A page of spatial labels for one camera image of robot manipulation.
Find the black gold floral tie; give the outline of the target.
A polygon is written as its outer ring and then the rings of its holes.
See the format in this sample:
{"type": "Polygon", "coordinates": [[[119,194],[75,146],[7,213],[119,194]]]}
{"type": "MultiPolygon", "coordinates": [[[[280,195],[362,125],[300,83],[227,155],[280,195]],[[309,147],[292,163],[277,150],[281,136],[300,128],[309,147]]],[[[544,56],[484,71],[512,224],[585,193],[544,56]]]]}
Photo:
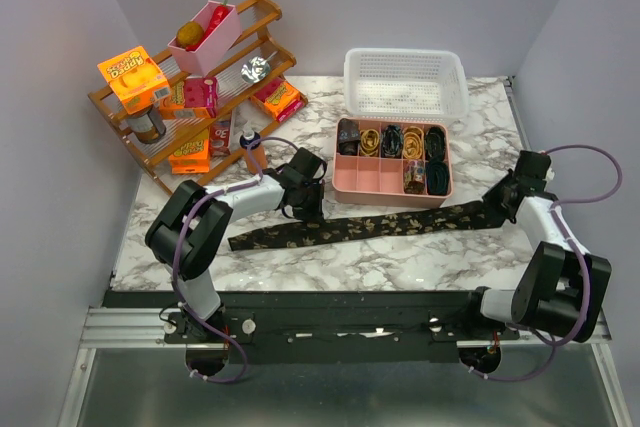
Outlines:
{"type": "Polygon", "coordinates": [[[238,234],[228,243],[233,251],[293,249],[379,237],[495,229],[505,221],[499,211],[477,200],[437,209],[284,223],[238,234]]]}

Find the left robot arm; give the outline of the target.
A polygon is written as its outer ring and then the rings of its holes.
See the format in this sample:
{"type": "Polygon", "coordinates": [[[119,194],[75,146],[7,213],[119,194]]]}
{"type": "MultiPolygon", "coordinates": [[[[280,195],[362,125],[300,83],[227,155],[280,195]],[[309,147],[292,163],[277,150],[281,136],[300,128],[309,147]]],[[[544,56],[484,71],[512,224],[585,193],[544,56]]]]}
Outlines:
{"type": "Polygon", "coordinates": [[[297,220],[321,220],[327,163],[299,148],[282,166],[244,182],[206,189],[182,182],[146,233],[145,244],[171,271],[173,290],[189,312],[187,329],[201,342],[222,327],[222,305],[209,267],[227,227],[254,214],[290,209],[297,220]]]}

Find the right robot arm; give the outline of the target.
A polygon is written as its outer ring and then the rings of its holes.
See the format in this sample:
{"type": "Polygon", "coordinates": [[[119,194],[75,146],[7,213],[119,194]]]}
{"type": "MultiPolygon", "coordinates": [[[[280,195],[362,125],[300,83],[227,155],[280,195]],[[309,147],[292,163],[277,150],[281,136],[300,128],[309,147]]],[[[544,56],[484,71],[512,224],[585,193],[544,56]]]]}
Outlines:
{"type": "Polygon", "coordinates": [[[611,264],[591,254],[564,220],[561,203],[546,191],[551,159],[523,150],[516,165],[482,198],[490,219],[518,224],[534,249],[513,290],[484,289],[479,304],[464,309],[460,326],[480,339],[496,322],[583,343],[595,330],[611,264]]]}

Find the pink divided organizer box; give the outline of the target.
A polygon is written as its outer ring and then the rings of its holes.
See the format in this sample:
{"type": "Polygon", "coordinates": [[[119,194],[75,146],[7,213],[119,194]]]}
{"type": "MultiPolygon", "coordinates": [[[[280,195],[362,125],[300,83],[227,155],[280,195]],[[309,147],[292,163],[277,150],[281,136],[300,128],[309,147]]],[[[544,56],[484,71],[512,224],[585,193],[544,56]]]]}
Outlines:
{"type": "Polygon", "coordinates": [[[423,130],[424,136],[432,126],[442,128],[446,134],[446,153],[445,157],[440,161],[444,161],[448,166],[450,182],[448,193],[445,196],[432,196],[427,193],[426,164],[429,161],[425,157],[424,150],[422,158],[419,159],[425,164],[424,193],[421,195],[405,194],[403,190],[403,170],[404,161],[407,159],[404,159],[403,155],[400,159],[383,158],[381,151],[378,157],[360,156],[359,150],[357,156],[341,155],[337,150],[337,124],[332,176],[332,185],[337,201],[374,206],[435,208],[441,206],[445,200],[452,196],[454,191],[452,155],[449,149],[449,134],[444,125],[424,121],[399,121],[354,117],[343,118],[356,121],[359,124],[359,131],[369,128],[378,130],[380,132],[380,139],[382,129],[389,124],[398,124],[402,128],[402,131],[408,126],[418,126],[423,130]]]}

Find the brown blue rolled tie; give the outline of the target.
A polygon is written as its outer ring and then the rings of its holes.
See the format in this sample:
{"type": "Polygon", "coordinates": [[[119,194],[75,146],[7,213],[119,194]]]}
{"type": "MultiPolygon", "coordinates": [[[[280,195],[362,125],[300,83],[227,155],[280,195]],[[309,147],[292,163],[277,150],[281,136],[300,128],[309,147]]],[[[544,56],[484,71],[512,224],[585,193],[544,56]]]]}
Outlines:
{"type": "Polygon", "coordinates": [[[360,145],[359,124],[343,118],[338,123],[337,150],[341,155],[357,156],[360,145]]]}

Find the dark teal rolled tie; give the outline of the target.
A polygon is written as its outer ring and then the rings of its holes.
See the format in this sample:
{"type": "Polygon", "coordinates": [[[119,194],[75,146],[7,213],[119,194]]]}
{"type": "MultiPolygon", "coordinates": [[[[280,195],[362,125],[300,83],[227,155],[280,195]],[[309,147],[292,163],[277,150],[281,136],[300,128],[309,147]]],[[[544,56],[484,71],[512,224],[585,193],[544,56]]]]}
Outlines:
{"type": "Polygon", "coordinates": [[[426,190],[429,195],[445,196],[449,182],[449,169],[444,161],[431,160],[426,164],[426,190]]]}

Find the orange pump bottle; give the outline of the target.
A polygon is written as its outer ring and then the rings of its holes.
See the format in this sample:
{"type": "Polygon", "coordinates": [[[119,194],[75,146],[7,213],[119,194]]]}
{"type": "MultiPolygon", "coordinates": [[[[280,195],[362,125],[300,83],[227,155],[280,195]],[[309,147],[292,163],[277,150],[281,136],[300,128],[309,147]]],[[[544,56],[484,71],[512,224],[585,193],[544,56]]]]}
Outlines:
{"type": "Polygon", "coordinates": [[[266,153],[260,139],[259,133],[252,128],[245,128],[239,139],[247,169],[252,175],[256,175],[268,167],[266,153]]]}

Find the yellow rolled tie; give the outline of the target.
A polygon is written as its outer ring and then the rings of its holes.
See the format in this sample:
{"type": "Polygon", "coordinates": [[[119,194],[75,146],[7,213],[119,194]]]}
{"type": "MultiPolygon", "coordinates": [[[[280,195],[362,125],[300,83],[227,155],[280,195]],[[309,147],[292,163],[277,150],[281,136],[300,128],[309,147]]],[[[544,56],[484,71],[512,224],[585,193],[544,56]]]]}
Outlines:
{"type": "Polygon", "coordinates": [[[408,126],[403,130],[402,155],[407,160],[419,160],[424,154],[424,132],[418,126],[408,126]]]}
{"type": "Polygon", "coordinates": [[[378,157],[380,155],[380,132],[369,128],[360,131],[359,155],[378,157]]]}

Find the black gold rolled tie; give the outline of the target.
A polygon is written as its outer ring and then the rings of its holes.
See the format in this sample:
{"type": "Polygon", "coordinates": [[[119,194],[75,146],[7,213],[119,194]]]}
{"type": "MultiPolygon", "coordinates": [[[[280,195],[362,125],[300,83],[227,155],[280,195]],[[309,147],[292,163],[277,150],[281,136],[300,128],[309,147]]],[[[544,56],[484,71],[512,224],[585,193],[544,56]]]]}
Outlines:
{"type": "Polygon", "coordinates": [[[424,136],[425,157],[428,161],[442,160],[446,153],[446,134],[438,126],[432,126],[424,136]]]}

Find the orange pink box right shelf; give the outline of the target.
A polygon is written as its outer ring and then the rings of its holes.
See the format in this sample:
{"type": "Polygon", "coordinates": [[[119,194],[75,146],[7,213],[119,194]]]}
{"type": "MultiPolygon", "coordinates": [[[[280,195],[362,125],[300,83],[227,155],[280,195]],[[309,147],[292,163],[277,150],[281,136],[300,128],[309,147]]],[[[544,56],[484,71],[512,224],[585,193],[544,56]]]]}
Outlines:
{"type": "Polygon", "coordinates": [[[251,102],[273,120],[282,123],[306,105],[301,92],[281,77],[276,77],[250,97],[251,102]]]}

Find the colourful patterned rolled tie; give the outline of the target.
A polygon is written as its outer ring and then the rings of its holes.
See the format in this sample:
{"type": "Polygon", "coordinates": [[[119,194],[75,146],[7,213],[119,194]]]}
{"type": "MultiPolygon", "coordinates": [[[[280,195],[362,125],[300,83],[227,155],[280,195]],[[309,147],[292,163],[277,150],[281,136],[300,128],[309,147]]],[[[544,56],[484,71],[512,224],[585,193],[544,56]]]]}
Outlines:
{"type": "Polygon", "coordinates": [[[425,189],[425,164],[422,160],[404,161],[403,190],[405,194],[421,195],[425,189]]]}

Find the red small carton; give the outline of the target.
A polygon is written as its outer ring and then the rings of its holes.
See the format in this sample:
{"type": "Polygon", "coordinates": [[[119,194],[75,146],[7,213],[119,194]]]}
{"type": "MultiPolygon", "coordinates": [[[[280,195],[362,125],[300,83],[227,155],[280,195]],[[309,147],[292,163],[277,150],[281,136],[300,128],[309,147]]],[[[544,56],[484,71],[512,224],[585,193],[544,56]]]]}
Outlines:
{"type": "Polygon", "coordinates": [[[209,127],[209,153],[212,157],[228,156],[231,153],[235,113],[220,116],[209,127]]]}

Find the dark blue rolled tie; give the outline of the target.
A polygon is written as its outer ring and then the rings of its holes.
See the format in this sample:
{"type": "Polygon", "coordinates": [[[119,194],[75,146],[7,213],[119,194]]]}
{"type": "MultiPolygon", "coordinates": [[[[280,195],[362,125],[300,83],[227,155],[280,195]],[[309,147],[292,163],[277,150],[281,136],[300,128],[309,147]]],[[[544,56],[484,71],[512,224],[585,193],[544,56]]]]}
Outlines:
{"type": "Polygon", "coordinates": [[[400,159],[404,146],[404,135],[398,124],[389,124],[381,131],[380,151],[383,158],[400,159]]]}

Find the orange box bottom shelf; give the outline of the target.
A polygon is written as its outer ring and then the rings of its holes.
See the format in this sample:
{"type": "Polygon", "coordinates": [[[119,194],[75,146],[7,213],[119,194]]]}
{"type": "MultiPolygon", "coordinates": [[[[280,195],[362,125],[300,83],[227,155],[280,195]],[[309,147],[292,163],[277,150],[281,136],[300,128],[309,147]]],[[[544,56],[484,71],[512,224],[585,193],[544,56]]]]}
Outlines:
{"type": "Polygon", "coordinates": [[[204,129],[170,156],[173,175],[204,174],[210,170],[209,130],[204,129]]]}

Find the silver metal scoop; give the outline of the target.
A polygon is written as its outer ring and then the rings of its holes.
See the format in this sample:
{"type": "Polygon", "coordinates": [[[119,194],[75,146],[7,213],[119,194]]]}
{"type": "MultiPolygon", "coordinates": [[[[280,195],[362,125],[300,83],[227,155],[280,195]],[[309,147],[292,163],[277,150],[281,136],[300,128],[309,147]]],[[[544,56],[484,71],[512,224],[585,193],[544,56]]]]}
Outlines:
{"type": "Polygon", "coordinates": [[[278,54],[277,51],[272,52],[268,57],[253,57],[245,62],[241,67],[242,80],[250,85],[257,84],[264,80],[271,73],[270,61],[278,54]]]}

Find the wooden tiered shelf rack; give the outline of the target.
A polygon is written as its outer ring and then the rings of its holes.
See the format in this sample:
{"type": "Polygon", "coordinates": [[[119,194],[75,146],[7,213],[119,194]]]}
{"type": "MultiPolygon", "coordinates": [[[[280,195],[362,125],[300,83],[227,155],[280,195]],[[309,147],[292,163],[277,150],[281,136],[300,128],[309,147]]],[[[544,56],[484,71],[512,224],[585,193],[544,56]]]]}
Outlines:
{"type": "Polygon", "coordinates": [[[138,46],[99,64],[105,85],[89,99],[164,192],[184,178],[205,184],[240,158],[213,159],[214,133],[295,66],[268,29],[281,16],[272,0],[208,1],[193,18],[206,34],[197,48],[170,41],[150,56],[138,46]]]}

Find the white perforated plastic basket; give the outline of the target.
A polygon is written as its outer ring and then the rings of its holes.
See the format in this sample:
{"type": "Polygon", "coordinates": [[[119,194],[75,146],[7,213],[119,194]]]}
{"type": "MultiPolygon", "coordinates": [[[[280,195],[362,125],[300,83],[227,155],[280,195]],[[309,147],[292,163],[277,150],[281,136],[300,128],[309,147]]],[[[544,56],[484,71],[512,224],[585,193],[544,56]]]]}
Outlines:
{"type": "Polygon", "coordinates": [[[451,51],[353,48],[344,59],[344,99],[357,117],[450,125],[469,113],[469,90],[451,51]]]}

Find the pink orange sponge box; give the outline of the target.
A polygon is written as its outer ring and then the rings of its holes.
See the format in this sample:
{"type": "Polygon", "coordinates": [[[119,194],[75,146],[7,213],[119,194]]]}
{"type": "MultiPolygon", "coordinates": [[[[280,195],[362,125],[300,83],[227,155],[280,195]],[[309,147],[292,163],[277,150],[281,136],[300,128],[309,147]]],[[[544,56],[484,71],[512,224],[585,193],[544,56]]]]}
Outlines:
{"type": "Polygon", "coordinates": [[[217,116],[217,103],[215,77],[188,77],[171,87],[158,110],[164,120],[209,119],[217,116]]]}

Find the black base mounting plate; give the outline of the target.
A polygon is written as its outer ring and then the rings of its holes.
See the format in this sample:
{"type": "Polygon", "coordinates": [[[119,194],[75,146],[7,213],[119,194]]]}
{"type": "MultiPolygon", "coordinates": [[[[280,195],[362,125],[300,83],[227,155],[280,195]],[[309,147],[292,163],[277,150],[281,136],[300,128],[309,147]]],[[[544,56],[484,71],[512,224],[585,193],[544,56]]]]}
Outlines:
{"type": "Polygon", "coordinates": [[[224,292],[211,325],[237,347],[181,311],[169,315],[163,341],[183,346],[189,365],[224,372],[233,365],[455,363],[469,342],[481,347],[518,334],[480,315],[477,291],[224,292]]]}

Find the pink rectangular bin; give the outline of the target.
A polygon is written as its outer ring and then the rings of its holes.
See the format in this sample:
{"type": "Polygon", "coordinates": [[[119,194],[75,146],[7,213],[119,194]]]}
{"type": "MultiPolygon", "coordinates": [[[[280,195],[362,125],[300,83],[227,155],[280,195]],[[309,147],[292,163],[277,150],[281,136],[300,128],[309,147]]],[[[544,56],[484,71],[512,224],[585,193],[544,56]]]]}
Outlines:
{"type": "MultiPolygon", "coordinates": [[[[214,9],[222,2],[209,0],[190,20],[198,22],[205,30],[214,9]]],[[[195,51],[187,51],[176,45],[176,35],[168,44],[168,49],[181,71],[205,76],[224,58],[227,51],[242,33],[236,6],[228,3],[231,12],[195,51]]]]}

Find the dark glass jar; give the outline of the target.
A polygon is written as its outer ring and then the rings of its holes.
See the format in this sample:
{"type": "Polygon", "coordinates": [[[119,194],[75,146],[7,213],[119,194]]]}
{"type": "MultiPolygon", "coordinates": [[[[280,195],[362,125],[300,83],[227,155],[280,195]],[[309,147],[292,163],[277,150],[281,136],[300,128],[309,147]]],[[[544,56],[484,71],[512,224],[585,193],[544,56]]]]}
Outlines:
{"type": "Polygon", "coordinates": [[[164,121],[153,104],[135,114],[128,115],[125,122],[143,144],[156,143],[166,134],[164,121]]]}

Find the brown round fruit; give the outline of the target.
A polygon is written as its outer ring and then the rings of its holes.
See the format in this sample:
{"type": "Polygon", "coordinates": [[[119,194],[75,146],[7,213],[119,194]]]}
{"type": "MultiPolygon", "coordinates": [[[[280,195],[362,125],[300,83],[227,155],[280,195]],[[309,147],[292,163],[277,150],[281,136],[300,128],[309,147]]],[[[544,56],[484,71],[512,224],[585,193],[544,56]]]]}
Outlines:
{"type": "Polygon", "coordinates": [[[195,48],[204,37],[204,29],[195,21],[189,21],[181,26],[176,33],[176,45],[183,48],[195,48]]]}

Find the red chili pepper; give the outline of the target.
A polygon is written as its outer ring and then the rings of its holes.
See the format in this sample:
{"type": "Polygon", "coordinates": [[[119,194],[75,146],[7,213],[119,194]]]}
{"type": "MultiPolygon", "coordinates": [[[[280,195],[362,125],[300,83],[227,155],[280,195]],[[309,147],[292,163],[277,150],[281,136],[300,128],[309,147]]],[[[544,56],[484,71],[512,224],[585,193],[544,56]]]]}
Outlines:
{"type": "Polygon", "coordinates": [[[208,27],[200,35],[197,41],[191,42],[185,47],[185,49],[187,51],[195,51],[197,48],[199,48],[200,45],[222,23],[222,21],[228,16],[230,12],[231,12],[231,9],[228,6],[228,0],[224,0],[221,4],[219,4],[214,9],[212,17],[209,21],[208,27]]]}

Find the orange Scrub Daddy box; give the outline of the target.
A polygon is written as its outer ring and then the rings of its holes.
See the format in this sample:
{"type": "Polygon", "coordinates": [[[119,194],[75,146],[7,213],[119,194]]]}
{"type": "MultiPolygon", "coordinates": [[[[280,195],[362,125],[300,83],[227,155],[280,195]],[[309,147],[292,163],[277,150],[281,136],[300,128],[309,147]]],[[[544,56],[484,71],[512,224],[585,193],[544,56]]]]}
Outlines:
{"type": "Polygon", "coordinates": [[[171,94],[168,79],[143,46],[105,60],[97,68],[129,115],[171,94]]]}

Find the aluminium rail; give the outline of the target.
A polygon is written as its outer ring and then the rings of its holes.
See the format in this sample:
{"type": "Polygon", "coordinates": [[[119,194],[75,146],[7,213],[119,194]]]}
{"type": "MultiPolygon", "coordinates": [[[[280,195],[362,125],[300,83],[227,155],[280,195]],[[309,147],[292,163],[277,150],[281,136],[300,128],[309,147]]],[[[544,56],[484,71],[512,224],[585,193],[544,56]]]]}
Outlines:
{"type": "Polygon", "coordinates": [[[87,313],[80,347],[160,348],[164,345],[163,325],[158,309],[93,308],[87,313]]]}

